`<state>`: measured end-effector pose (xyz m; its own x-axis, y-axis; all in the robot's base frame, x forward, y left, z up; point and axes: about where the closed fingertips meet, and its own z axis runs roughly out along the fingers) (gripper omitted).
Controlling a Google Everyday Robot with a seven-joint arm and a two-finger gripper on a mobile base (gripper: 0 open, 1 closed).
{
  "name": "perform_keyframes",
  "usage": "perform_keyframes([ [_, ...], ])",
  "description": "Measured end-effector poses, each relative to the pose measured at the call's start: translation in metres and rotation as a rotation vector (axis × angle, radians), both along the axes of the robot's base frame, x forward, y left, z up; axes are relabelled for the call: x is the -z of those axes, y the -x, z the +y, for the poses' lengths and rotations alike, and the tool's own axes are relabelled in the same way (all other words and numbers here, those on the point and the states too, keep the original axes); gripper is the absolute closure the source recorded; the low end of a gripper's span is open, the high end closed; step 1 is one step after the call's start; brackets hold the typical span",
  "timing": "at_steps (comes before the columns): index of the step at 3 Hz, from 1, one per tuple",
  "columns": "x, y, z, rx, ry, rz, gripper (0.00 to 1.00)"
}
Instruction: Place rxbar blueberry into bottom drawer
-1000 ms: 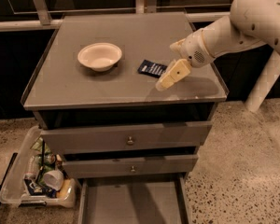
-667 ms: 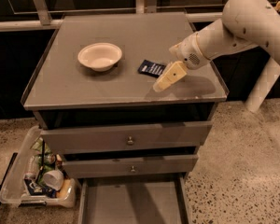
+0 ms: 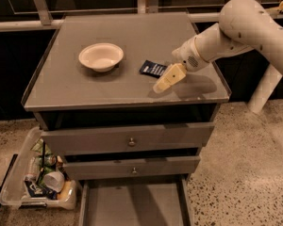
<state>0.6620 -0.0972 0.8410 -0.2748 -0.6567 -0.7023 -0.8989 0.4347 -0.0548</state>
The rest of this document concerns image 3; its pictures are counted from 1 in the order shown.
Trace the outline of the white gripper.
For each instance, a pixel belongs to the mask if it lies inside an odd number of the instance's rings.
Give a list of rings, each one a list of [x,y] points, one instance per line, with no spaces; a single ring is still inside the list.
[[[208,62],[201,58],[196,48],[196,36],[185,41],[180,47],[172,51],[172,56],[178,63],[167,67],[163,75],[153,86],[155,93],[162,93],[186,77],[189,72],[197,72],[207,67]]]

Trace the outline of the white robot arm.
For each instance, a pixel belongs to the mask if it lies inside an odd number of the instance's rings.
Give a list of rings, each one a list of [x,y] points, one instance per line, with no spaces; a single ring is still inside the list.
[[[233,57],[250,50],[260,52],[283,76],[283,27],[255,0],[230,0],[219,20],[204,32],[186,40],[172,51],[175,63],[153,86],[162,93],[221,57]]]

